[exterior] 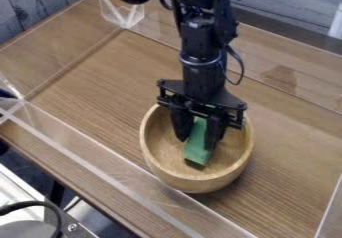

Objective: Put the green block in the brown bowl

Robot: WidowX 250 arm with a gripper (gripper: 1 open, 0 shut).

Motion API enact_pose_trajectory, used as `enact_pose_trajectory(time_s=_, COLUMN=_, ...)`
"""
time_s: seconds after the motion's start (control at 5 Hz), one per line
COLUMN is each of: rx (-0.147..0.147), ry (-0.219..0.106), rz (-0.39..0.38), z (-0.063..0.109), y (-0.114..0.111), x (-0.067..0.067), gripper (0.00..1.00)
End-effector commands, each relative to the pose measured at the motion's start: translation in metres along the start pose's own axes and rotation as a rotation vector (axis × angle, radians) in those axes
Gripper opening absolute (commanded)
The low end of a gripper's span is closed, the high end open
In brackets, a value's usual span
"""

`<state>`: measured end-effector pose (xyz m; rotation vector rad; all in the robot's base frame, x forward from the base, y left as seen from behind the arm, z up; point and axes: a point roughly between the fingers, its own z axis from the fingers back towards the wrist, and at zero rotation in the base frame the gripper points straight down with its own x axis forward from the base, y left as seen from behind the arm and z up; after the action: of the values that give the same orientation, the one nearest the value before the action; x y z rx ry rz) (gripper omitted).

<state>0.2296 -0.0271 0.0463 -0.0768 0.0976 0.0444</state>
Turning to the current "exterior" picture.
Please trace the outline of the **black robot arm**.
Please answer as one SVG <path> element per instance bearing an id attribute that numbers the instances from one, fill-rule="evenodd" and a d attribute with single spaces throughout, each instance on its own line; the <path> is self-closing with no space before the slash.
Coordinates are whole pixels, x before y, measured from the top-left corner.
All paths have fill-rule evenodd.
<path id="1" fill-rule="evenodd" d="M 140 5 L 149 0 L 121 0 Z M 236 57 L 229 42 L 237 37 L 239 22 L 231 0 L 159 0 L 173 12 L 181 39 L 180 80 L 160 79 L 157 103 L 171 112 L 175 135 L 188 139 L 195 119 L 207 120 L 204 148 L 212 151 L 228 127 L 243 127 L 247 104 L 225 89 L 227 58 Z"/>

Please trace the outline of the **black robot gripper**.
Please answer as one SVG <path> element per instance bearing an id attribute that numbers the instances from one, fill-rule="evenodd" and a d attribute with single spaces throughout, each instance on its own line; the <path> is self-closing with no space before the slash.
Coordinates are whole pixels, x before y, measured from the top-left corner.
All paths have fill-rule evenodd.
<path id="1" fill-rule="evenodd" d="M 224 88 L 225 61 L 195 63 L 181 59 L 183 78 L 157 81 L 157 104 L 169 110 L 176 138 L 184 142 L 195 118 L 207 119 L 204 148 L 213 151 L 227 127 L 243 127 L 247 103 Z"/>

